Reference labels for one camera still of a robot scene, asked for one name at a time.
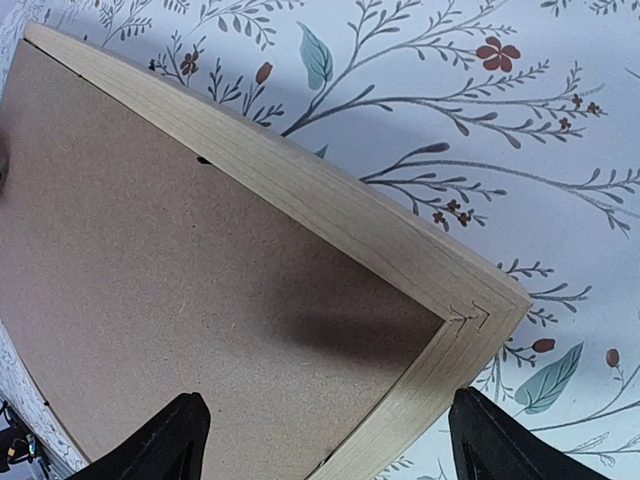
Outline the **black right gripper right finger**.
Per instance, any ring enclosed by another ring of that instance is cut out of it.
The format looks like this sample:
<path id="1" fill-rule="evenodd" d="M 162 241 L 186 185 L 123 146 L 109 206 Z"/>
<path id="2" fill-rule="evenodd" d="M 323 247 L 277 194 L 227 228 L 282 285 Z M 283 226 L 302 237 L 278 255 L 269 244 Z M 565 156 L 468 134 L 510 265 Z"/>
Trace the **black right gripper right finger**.
<path id="1" fill-rule="evenodd" d="M 463 480 L 589 480 L 604 476 L 538 439 L 473 387 L 448 413 L 456 475 Z"/>

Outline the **brown backing board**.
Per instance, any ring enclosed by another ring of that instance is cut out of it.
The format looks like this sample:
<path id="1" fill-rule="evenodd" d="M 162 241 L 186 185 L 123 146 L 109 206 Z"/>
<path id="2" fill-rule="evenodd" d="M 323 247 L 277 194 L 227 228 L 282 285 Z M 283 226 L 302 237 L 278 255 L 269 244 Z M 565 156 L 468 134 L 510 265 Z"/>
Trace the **brown backing board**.
<path id="1" fill-rule="evenodd" d="M 438 328 L 27 43 L 1 133 L 1 318 L 91 459 L 197 392 L 205 478 L 302 479 Z"/>

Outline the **light wooden picture frame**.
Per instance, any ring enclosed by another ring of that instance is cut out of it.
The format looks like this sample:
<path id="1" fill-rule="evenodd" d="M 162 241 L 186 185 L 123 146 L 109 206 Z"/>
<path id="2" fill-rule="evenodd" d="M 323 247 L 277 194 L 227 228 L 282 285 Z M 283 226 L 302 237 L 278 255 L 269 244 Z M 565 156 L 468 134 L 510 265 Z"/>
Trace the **light wooden picture frame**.
<path id="1" fill-rule="evenodd" d="M 370 479 L 428 430 L 531 307 L 524 288 L 384 194 L 203 96 L 50 27 L 27 42 L 437 315 L 442 323 L 313 472 Z"/>

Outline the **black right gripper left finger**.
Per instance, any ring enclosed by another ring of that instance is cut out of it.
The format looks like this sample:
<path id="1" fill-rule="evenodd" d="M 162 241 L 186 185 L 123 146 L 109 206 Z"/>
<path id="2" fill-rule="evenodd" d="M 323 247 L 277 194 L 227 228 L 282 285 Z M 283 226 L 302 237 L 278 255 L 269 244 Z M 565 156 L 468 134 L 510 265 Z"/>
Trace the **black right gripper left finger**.
<path id="1" fill-rule="evenodd" d="M 181 393 L 114 450 L 72 480 L 199 480 L 211 415 L 203 397 Z"/>

